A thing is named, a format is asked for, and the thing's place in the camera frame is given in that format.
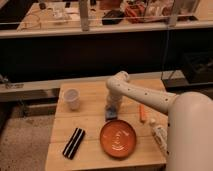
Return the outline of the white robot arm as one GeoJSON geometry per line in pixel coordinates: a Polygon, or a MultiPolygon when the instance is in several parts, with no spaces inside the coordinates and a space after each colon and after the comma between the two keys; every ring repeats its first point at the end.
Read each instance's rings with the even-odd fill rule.
{"type": "Polygon", "coordinates": [[[107,104],[123,96],[168,116],[166,171],[213,171],[213,100],[199,92],[169,93],[129,82],[118,72],[106,81],[107,104]]]}

